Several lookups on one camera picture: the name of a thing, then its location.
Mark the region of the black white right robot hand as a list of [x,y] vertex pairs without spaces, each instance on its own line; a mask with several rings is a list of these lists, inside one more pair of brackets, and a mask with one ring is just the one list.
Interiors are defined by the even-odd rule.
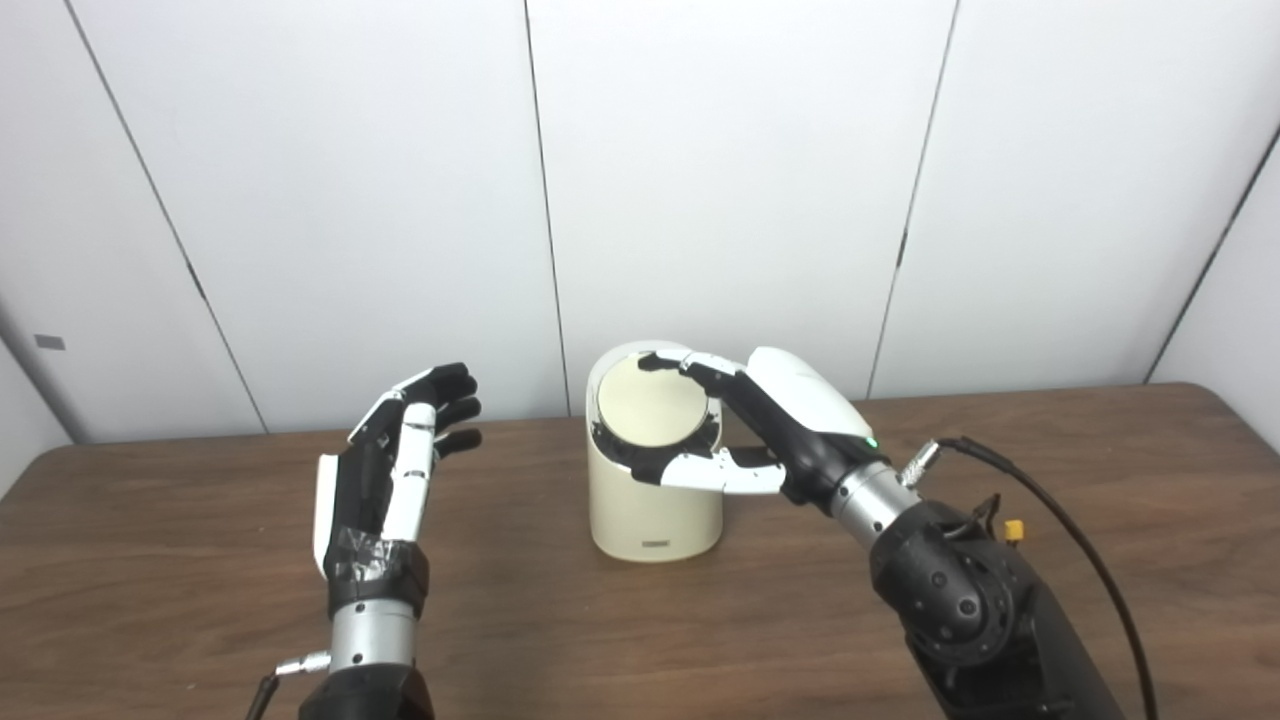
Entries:
[[721,495],[781,495],[833,518],[856,489],[852,478],[888,461],[852,404],[788,351],[759,347],[741,364],[663,348],[641,356],[637,365],[694,380],[762,441],[759,447],[664,451],[631,464],[637,482]]

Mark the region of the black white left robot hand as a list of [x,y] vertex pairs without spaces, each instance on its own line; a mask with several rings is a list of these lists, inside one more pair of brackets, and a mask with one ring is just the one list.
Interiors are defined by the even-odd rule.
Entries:
[[385,391],[338,454],[317,464],[314,557],[328,614],[392,600],[421,618],[430,566],[419,544],[436,464],[476,448],[477,380],[463,363],[433,366]]

